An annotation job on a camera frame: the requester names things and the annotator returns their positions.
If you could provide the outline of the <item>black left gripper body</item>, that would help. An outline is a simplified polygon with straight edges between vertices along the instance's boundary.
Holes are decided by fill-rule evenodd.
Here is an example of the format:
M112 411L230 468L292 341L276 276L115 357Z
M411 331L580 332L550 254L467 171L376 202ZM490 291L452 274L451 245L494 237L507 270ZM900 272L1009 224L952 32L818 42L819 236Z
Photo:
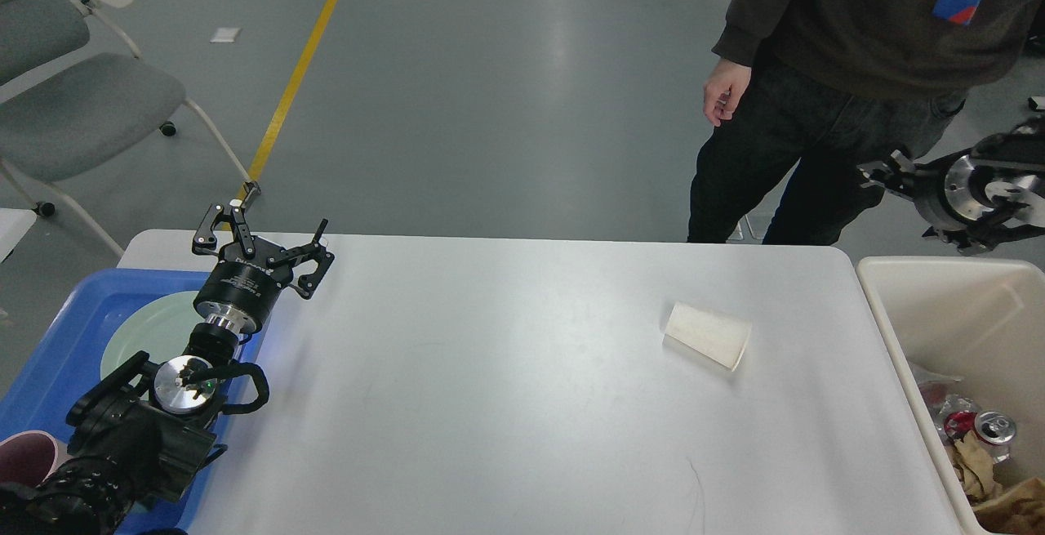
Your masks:
M198 290L193 307L208 323L236 334L253 334L264 325L287 279L242 260L220 261Z

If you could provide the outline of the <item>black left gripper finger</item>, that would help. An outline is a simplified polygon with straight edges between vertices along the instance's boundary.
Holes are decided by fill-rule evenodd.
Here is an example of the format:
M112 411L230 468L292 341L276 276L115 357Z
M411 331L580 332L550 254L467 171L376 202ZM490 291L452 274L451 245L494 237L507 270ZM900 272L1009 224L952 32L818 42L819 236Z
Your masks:
M273 256L265 259L265 269L277 285L282 289L296 290L303 300L310 300L318 290L328 270L335 262L335 253L323 245L323 234L329 220L321 219L314 237L306 245L291 248L280 248ZM295 268L316 264L314 271L305 274L295 274Z
M217 230L227 226L231 241L219 246ZM212 256L219 262L256 262L259 259L259 248L246 220L246 208L241 203L212 203L207 208L204 218L199 222L193 234L193 254L195 256Z

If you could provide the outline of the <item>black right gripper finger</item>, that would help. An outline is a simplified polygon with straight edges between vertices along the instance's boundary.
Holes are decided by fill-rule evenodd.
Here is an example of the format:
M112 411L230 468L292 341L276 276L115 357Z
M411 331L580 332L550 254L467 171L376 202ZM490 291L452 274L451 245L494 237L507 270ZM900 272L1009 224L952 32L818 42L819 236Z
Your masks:
M891 152L884 159L859 163L857 171L865 178L862 188L878 188L908 203L914 203L918 163L907 158L902 150Z

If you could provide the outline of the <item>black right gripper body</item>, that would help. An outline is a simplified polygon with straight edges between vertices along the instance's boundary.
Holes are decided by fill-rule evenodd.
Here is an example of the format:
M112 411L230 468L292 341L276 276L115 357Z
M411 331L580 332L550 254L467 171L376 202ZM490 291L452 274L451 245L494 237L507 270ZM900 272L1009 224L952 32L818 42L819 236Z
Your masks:
M914 166L914 203L928 223L927 234L955 233L1004 214L1005 200L990 195L999 169L978 163L970 153L952 153Z

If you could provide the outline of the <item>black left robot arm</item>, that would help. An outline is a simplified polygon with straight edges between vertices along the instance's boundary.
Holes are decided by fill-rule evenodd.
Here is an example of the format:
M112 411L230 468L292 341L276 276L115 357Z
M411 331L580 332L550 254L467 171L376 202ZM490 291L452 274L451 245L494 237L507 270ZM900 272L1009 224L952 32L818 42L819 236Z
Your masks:
M33 485L2 483L4 534L113 534L136 502L179 501L227 450L212 429L220 416L268 404L265 372L239 349L282 290L312 297L335 255L322 242L327 220L286 248L253 234L246 211L214 204L195 231L193 253L216 266L194 298L183 353L153 363L138 351L82 395L66 416L68 460Z

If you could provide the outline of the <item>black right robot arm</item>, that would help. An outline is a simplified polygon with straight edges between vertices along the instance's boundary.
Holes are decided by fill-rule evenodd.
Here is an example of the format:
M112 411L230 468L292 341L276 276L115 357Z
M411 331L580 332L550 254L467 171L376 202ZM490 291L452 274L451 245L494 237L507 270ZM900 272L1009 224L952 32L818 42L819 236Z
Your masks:
M1043 118L1026 119L976 145L914 163L903 152L859 164L863 186L909 201L927 222L923 234L962 255L1044 234Z

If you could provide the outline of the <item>person's right hand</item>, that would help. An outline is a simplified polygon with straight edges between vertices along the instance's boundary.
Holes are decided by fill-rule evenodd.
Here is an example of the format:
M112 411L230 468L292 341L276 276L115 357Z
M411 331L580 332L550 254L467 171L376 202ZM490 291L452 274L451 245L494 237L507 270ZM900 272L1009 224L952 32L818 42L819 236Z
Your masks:
M713 127L732 121L748 89L753 70L728 59L719 59L703 85L703 114Z

